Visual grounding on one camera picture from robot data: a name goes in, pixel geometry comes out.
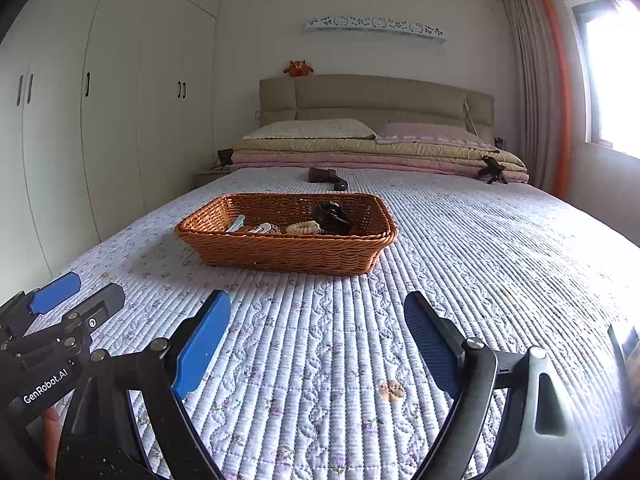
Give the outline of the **person's left hand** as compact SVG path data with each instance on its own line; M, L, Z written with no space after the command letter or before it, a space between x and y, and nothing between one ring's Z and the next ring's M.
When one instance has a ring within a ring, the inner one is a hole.
M46 478L55 479L56 456L58 456L58 445L60 444L62 427L60 415L55 408L48 408L40 416L42 422L42 449L43 456L47 462Z

